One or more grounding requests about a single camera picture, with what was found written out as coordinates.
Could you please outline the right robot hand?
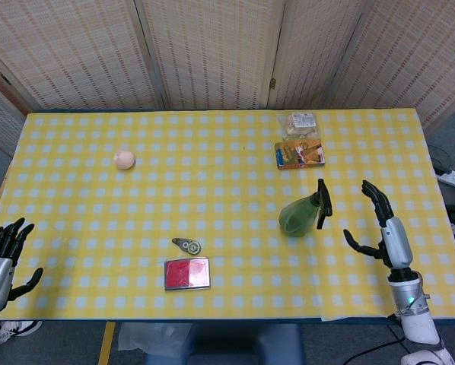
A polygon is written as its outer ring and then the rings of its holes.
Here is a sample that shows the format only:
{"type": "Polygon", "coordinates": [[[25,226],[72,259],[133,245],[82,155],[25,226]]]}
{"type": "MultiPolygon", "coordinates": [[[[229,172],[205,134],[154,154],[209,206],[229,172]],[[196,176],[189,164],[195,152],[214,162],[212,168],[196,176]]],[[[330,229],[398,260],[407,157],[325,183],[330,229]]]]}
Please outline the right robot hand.
{"type": "Polygon", "coordinates": [[[387,196],[371,182],[363,180],[361,191],[374,204],[382,240],[377,249],[361,246],[348,230],[343,230],[347,243],[356,252],[381,259],[392,271],[408,271],[413,255],[402,221],[394,215],[387,196]]]}

